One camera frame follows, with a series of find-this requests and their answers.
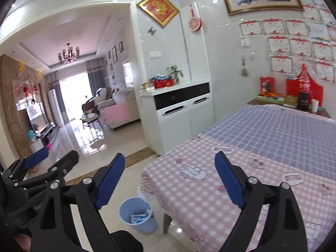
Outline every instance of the brown chair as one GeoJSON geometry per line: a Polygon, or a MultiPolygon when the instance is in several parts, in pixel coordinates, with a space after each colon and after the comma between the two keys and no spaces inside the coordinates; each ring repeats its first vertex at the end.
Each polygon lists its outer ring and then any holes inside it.
{"type": "Polygon", "coordinates": [[[81,118],[81,121],[83,123],[83,127],[84,127],[84,123],[87,123],[88,126],[90,127],[90,124],[98,121],[99,125],[100,121],[98,120],[98,115],[97,115],[97,106],[95,106],[94,101],[89,101],[87,103],[84,103],[82,105],[82,110],[83,110],[83,117],[81,118]]]}

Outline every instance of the cabinet handle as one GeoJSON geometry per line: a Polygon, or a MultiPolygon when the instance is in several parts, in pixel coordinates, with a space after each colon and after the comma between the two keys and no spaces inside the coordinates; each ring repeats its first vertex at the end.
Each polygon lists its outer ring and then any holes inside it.
{"type": "Polygon", "coordinates": [[[198,99],[198,100],[194,101],[193,105],[201,103],[201,102],[206,101],[208,99],[210,99],[210,98],[209,97],[205,97],[205,98],[198,99]]]}
{"type": "Polygon", "coordinates": [[[187,108],[187,106],[179,106],[179,107],[177,107],[177,108],[175,108],[175,109],[166,111],[163,115],[165,116],[165,115],[169,115],[169,114],[172,114],[172,113],[176,113],[176,112],[178,112],[178,111],[183,110],[184,108],[187,108]]]}

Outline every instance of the silver bolt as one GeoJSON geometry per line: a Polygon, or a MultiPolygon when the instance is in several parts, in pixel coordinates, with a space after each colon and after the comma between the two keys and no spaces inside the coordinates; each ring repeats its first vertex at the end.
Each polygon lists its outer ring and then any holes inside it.
{"type": "Polygon", "coordinates": [[[92,178],[90,178],[90,177],[86,177],[86,178],[84,178],[84,179],[83,179],[83,183],[84,183],[85,185],[91,184],[91,183],[92,183],[92,178]]]}
{"type": "Polygon", "coordinates": [[[51,189],[57,189],[58,188],[58,183],[57,182],[52,182],[50,184],[51,189]]]}
{"type": "Polygon", "coordinates": [[[255,177],[249,177],[248,181],[250,184],[256,184],[258,182],[258,179],[255,177]]]}
{"type": "Polygon", "coordinates": [[[289,184],[286,183],[286,182],[283,182],[283,183],[281,184],[281,186],[282,186],[284,189],[289,189],[289,184]]]}

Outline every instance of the tile floor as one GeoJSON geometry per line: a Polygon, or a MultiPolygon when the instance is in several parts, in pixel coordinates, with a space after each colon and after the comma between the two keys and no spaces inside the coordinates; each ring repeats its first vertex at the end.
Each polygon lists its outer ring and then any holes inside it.
{"type": "Polygon", "coordinates": [[[116,131],[108,127],[100,127],[98,122],[84,127],[80,120],[73,120],[61,127],[53,142],[49,157],[39,165],[39,171],[30,177],[45,173],[57,160],[75,150],[79,154],[79,162],[66,175],[69,181],[86,173],[108,165],[120,152],[128,156],[147,147],[141,122],[133,122],[118,128],[116,131]]]}
{"type": "MultiPolygon", "coordinates": [[[[164,213],[156,200],[151,201],[151,205],[159,226],[152,234],[143,235],[138,233],[132,229],[131,226],[124,224],[118,216],[118,209],[122,202],[127,198],[137,196],[137,187],[139,186],[141,179],[140,174],[145,166],[151,163],[155,158],[156,156],[151,156],[124,171],[109,204],[100,210],[102,219],[109,232],[118,230],[126,230],[130,232],[143,244],[145,252],[195,252],[197,251],[196,245],[189,240],[183,232],[178,230],[179,226],[174,221],[171,224],[168,233],[163,234],[164,213]]],[[[77,206],[72,206],[72,211],[80,242],[84,249],[92,251],[81,223],[77,206]]]]}

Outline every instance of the blue trash bin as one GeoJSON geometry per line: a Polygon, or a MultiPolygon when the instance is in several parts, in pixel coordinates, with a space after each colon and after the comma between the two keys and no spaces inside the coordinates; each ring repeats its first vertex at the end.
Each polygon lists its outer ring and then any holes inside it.
{"type": "Polygon", "coordinates": [[[158,225],[151,204],[146,203],[140,197],[132,197],[124,201],[119,207],[119,218],[141,234],[153,233],[158,225]],[[131,223],[132,214],[144,214],[147,209],[149,209],[150,212],[144,221],[137,224],[131,223]]]}

